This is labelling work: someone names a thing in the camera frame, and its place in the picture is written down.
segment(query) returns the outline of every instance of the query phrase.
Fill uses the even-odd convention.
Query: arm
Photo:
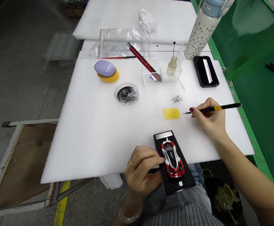
[[[162,181],[160,171],[155,174],[148,174],[148,171],[163,162],[164,158],[152,148],[146,146],[135,148],[124,172],[129,188],[120,208],[125,217],[133,217],[142,211],[143,196],[153,191]],[[117,212],[112,225],[141,225],[141,217],[135,222],[125,224]]]
[[[232,142],[225,129],[225,110],[202,114],[199,109],[219,106],[212,98],[191,108],[204,133],[216,144],[218,153],[236,186],[255,210],[262,225],[274,225],[274,184]]]

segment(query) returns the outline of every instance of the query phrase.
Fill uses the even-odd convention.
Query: red and white model car
[[[165,165],[169,177],[179,178],[184,175],[185,169],[181,158],[178,156],[175,144],[166,138],[161,144],[162,152],[165,157]]]

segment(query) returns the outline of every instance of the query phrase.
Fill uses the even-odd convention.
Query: white bangle
[[[123,196],[122,201],[121,201],[121,203],[120,203],[119,218],[120,218],[120,220],[121,220],[123,223],[129,224],[129,223],[135,222],[135,221],[141,216],[141,214],[142,214],[142,212],[143,212],[143,209],[144,209],[144,201],[142,200],[142,207],[141,207],[141,209],[139,210],[139,212],[138,212],[135,216],[132,216],[132,217],[128,218],[128,217],[126,217],[126,216],[123,214],[123,212],[122,212],[122,207],[121,207],[121,206],[122,206],[122,203],[123,203],[123,200],[124,200],[124,198],[125,198],[125,196],[126,196],[126,194]]]

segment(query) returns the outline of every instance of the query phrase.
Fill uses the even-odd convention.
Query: yellow floor line
[[[70,181],[65,181],[62,184],[62,188],[60,193],[68,190],[70,187]],[[65,216],[65,210],[66,210],[66,205],[67,205],[67,200],[68,196],[64,197],[62,200],[60,200],[57,203],[57,208],[55,212],[55,218],[54,218],[54,226],[62,226],[62,223],[64,221],[64,216]]]

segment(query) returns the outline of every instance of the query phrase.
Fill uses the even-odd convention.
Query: glue bottle
[[[167,74],[168,75],[175,75],[176,69],[177,69],[177,57],[173,56],[170,59],[170,62],[168,63]]]

